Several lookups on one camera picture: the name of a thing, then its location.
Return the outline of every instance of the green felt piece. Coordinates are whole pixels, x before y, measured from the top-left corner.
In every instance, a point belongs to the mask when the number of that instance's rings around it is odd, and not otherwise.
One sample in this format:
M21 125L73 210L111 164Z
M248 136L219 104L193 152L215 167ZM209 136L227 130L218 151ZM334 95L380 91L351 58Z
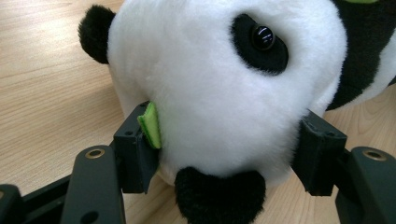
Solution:
M150 102L143 115L137 117L137 121L148 143L153 148L161 148L160 127L158 124L157 108L154 103Z
M361 4L372 4L378 2L378 0L346 0L350 3L361 3Z

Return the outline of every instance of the light brown wooden floor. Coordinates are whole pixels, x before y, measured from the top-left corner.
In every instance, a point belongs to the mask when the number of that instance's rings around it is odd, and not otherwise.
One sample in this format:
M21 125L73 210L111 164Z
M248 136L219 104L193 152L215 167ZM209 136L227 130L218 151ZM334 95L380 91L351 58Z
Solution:
M108 144L122 123L107 67L80 48L78 23L93 3L117 11L122 1L0 2L0 183L22 194L69 175L84 148ZM396 87L326 119L348 135L347 148L396 155ZM126 195L129 223L186 223L172 187L160 178L148 195ZM334 198L314 198L295 176L268 191L256 223L339 223Z

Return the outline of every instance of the wooden table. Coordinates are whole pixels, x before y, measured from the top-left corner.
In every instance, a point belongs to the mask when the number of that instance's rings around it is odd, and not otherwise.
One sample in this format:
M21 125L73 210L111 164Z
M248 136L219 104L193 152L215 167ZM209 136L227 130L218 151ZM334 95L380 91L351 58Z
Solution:
M78 23L93 3L117 11L122 1L0 2L0 183L23 195L69 175L82 149L109 144L122 123L107 67L78 43ZM347 148L396 156L395 115L392 87L325 118L348 135ZM310 197L294 175L268 190L264 207L256 223L339 223L334 197ZM174 189L157 176L148 195L125 195L125 209L129 223L186 223Z

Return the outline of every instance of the panda face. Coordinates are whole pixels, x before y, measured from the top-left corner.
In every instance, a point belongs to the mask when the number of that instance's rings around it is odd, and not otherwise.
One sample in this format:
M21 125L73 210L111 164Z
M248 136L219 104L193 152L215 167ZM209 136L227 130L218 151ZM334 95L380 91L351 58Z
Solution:
M335 93L346 36L329 0L131 0L107 58L125 116L158 107L161 174L288 176L298 125Z

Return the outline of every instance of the panda plush toy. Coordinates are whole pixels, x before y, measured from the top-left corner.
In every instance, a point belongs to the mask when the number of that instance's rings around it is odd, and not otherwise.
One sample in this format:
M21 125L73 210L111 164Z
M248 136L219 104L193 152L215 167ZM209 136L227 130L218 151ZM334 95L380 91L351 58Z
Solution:
M189 223L249 223L309 110L395 82L395 27L396 0L126 0L89 9L79 36L125 116L156 105L158 173Z

